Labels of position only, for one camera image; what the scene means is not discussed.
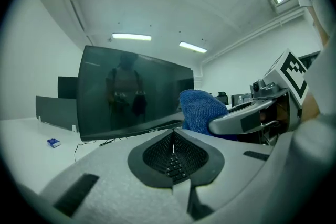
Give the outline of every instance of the pipe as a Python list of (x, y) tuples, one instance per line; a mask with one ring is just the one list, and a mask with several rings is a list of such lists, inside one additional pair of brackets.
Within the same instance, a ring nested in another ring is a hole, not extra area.
[(246, 35), (244, 38), (238, 40), (237, 42), (233, 43), (232, 45), (229, 45), (228, 47), (224, 48), (223, 50), (221, 50), (220, 52), (216, 53), (215, 55), (205, 59), (204, 61), (201, 62), (200, 64), (200, 76), (194, 76), (194, 80), (197, 80), (198, 82), (202, 82), (202, 78), (203, 78), (203, 65), (205, 65), (206, 63), (216, 59), (217, 57), (245, 44), (246, 42), (249, 42), (250, 40), (263, 35), (277, 27), (280, 27), (282, 25), (284, 25), (287, 22), (290, 22), (291, 20), (294, 20), (298, 17), (301, 17), (302, 15), (304, 15), (304, 9), (299, 7), (296, 8), (290, 12), (287, 12), (281, 16), (278, 16), (277, 18), (269, 21), (268, 23), (264, 24), (263, 26), (259, 27), (257, 30), (253, 31), (252, 33)]

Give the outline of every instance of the mesh grille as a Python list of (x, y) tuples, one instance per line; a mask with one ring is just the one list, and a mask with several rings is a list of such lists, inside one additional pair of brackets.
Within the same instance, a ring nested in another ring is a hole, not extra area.
[(205, 150), (189, 142), (179, 134), (175, 134), (174, 149), (189, 175), (205, 165), (209, 158)]
[(154, 170), (164, 174), (173, 153), (173, 145), (175, 153), (189, 175), (208, 161), (208, 153), (205, 150), (177, 133), (166, 136), (146, 149), (143, 153), (143, 161)]
[(173, 136), (170, 134), (147, 148), (143, 153), (143, 161), (159, 173), (165, 174), (172, 153)]

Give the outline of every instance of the white wall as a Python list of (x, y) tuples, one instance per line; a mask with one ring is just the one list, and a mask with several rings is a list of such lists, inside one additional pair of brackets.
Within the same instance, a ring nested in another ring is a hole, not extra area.
[(0, 119), (35, 116), (35, 96), (57, 97), (58, 76), (78, 76), (82, 51), (40, 0), (15, 0), (0, 36)]
[(297, 18), (220, 56), (203, 67), (202, 90), (213, 95), (225, 91), (230, 96), (250, 92), (287, 49), (297, 57), (320, 51), (320, 40), (304, 19)]

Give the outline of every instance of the black panel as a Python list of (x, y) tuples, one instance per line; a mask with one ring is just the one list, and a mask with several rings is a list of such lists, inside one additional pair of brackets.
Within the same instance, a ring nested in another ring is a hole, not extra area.
[(71, 217), (84, 201), (85, 197), (90, 193), (98, 179), (99, 177), (96, 175), (82, 175), (54, 204), (54, 207), (63, 214)]
[(243, 132), (247, 132), (261, 125), (259, 111), (240, 120)]
[(77, 81), (74, 77), (58, 77), (57, 91), (58, 98), (76, 99)]
[(225, 105), (229, 105), (228, 96), (217, 96), (216, 99), (220, 100)]
[(267, 161), (269, 157), (268, 154), (263, 154), (263, 153), (254, 152), (254, 151), (246, 151), (244, 152), (244, 155), (255, 158), (255, 159), (260, 159), (262, 161)]

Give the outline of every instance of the black strip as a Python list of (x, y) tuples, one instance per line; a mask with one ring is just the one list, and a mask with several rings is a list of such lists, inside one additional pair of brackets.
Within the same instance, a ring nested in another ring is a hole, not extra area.
[(243, 132), (247, 132), (249, 130), (252, 130), (258, 126), (261, 125), (260, 122), (260, 113), (257, 111), (256, 113), (253, 113), (245, 118), (242, 118), (240, 120), (241, 129), (243, 129)]
[(244, 152), (244, 155), (252, 157), (254, 159), (260, 159), (262, 161), (267, 161), (268, 157), (269, 157), (268, 154), (263, 154), (263, 153), (254, 152), (254, 151), (246, 151), (246, 152)]
[(98, 176), (92, 174), (82, 175), (54, 204), (54, 207), (66, 216), (71, 217), (90, 193), (98, 178)]
[(302, 118), (302, 109), (298, 109), (298, 118)]
[(201, 204), (196, 189), (192, 187), (190, 190), (187, 212), (194, 220), (199, 220), (212, 214), (214, 211), (209, 206)]

